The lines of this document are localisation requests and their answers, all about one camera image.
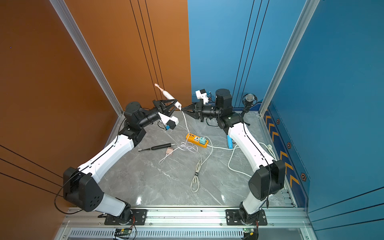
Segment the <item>orange power strip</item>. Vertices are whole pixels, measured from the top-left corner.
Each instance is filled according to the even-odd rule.
[[[190,133],[189,135],[186,136],[186,139],[188,142],[191,142],[193,144],[196,144],[198,146],[201,146],[201,147],[204,147],[204,148],[207,148],[207,145],[208,145],[208,140],[205,139],[205,144],[202,144],[200,143],[200,137],[196,136],[196,135],[193,135],[192,133]]]

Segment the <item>microphone mesh head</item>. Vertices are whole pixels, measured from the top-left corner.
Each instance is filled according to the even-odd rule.
[[[255,100],[255,95],[249,93],[245,96],[245,100],[247,100],[248,102],[253,102]]]

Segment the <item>black screwdriver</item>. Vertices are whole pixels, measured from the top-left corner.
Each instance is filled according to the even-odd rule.
[[[139,152],[141,152],[141,151],[146,151],[146,150],[157,150],[157,149],[162,149],[162,148],[170,147],[171,145],[172,145],[172,144],[167,143],[167,144],[158,145],[158,146],[154,146],[154,147],[147,148],[147,149],[141,149],[141,148],[139,148]]]

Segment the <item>microphone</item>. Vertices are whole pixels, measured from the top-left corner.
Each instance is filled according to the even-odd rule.
[[[246,114],[247,112],[249,112],[249,110],[251,109],[251,107],[254,106],[253,102],[257,100],[256,96],[253,95],[252,93],[248,93],[246,96],[245,96],[245,99],[243,100],[243,104],[244,104],[244,108],[243,108],[243,111],[241,112],[241,117],[244,117],[244,114]]]

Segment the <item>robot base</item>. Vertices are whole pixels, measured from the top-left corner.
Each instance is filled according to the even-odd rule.
[[[128,222],[121,220],[118,217],[107,214],[105,216],[104,225],[132,225],[132,219],[135,217],[135,226],[140,226],[145,224],[147,218],[146,209],[131,209],[132,215]]]
[[[243,211],[242,209],[227,209],[225,210],[227,217],[227,225],[228,226],[237,226],[237,225],[256,225],[255,221],[258,220],[259,226],[267,226],[268,222],[266,220],[264,210],[260,210],[257,213],[252,215],[248,215],[248,218],[242,220],[239,211]]]

